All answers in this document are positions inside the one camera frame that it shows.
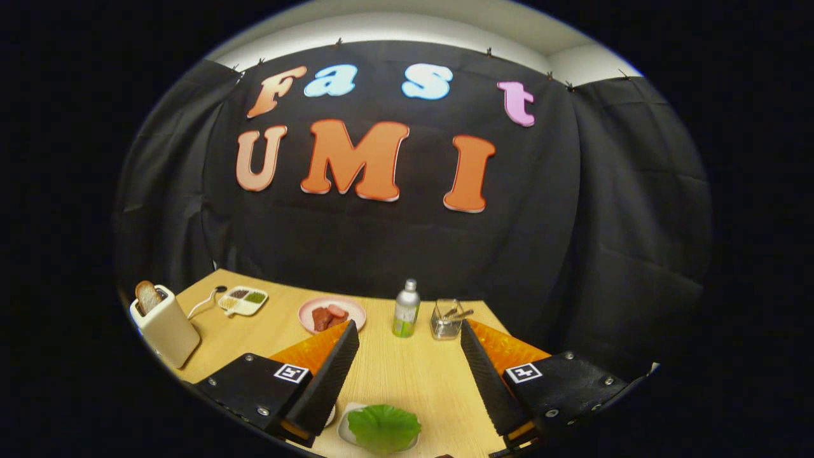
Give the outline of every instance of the black fabric backdrop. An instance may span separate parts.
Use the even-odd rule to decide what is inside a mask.
[[[453,71],[441,100],[401,92],[411,64]],[[313,74],[356,65],[356,88],[308,98]],[[267,77],[305,65],[278,106],[248,120]],[[499,81],[534,95],[523,128]],[[379,121],[410,128],[400,199],[306,194],[310,126],[340,119],[354,144]],[[269,187],[247,192],[237,137],[285,125]],[[480,214],[446,209],[455,135],[496,147]],[[253,169],[265,150],[255,144]],[[355,183],[361,179],[359,173]],[[201,62],[162,98],[125,162],[114,212],[116,269],[132,299],[144,279],[180,291],[218,266],[336,293],[395,297],[406,278],[425,299],[484,299],[517,337],[570,348],[638,377],[675,345],[701,292],[711,205],[693,142],[643,78],[573,92],[529,68],[451,46],[363,42],[302,51],[240,73]]]

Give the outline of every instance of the green sauce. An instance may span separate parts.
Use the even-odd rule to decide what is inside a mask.
[[[259,304],[259,303],[263,302],[264,299],[265,299],[265,294],[263,294],[263,293],[251,293],[248,296],[246,296],[243,300]]]

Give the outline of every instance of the orange letter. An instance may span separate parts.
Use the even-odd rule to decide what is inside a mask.
[[[263,89],[260,90],[260,95],[257,96],[255,106],[249,110],[246,117],[252,119],[255,116],[273,110],[274,107],[277,106],[277,100],[274,100],[274,96],[279,95],[280,97],[283,97],[285,94],[287,94],[288,90],[291,89],[291,84],[294,82],[292,77],[302,77],[307,71],[308,69],[305,66],[300,65],[299,67],[292,68],[287,72],[278,73],[273,77],[264,79],[262,83]]]
[[[246,191],[263,191],[274,178],[274,169],[277,167],[277,150],[280,148],[280,139],[286,135],[285,126],[269,127],[265,130],[265,159],[263,170],[255,174],[252,172],[252,153],[254,143],[260,137],[260,132],[249,130],[238,137],[238,183]]]
[[[458,135],[453,144],[458,150],[458,168],[453,190],[444,196],[444,206],[459,212],[480,213],[486,208],[486,200],[480,195],[486,160],[494,156],[495,146],[469,135]]]
[[[359,170],[365,167],[365,174],[356,187],[359,197],[385,202],[399,198],[399,188],[395,183],[396,158],[401,141],[409,135],[407,126],[398,122],[379,122],[370,128],[355,148],[342,121],[324,119],[314,122],[311,132],[316,139],[309,175],[300,184],[304,192],[325,194],[330,190],[330,181],[326,177],[330,165],[336,189],[344,194]]]

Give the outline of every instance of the white cable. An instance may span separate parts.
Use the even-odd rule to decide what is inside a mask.
[[[211,301],[211,300],[212,300],[212,298],[215,296],[215,292],[216,292],[216,291],[217,291],[217,289],[213,289],[213,290],[212,290],[212,294],[210,294],[210,295],[209,295],[209,299],[207,299],[206,301],[203,301],[203,302],[199,303],[197,306],[192,307],[192,310],[190,310],[190,314],[186,316],[186,319],[189,319],[189,318],[192,316],[192,314],[193,314],[193,313],[195,313],[195,310],[196,310],[198,307],[200,307],[200,306],[202,306],[203,304],[205,304],[205,303],[207,303],[207,302]]]

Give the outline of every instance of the pink plate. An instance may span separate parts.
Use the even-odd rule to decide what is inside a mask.
[[[316,334],[317,332],[313,329],[313,316],[311,312],[319,307],[328,307],[329,304],[334,304],[340,309],[347,311],[348,319],[352,319],[356,322],[357,332],[361,331],[367,319],[365,309],[361,308],[358,302],[348,299],[347,297],[339,296],[317,297],[300,306],[298,315],[300,316],[300,324],[303,325],[303,328],[312,334]]]

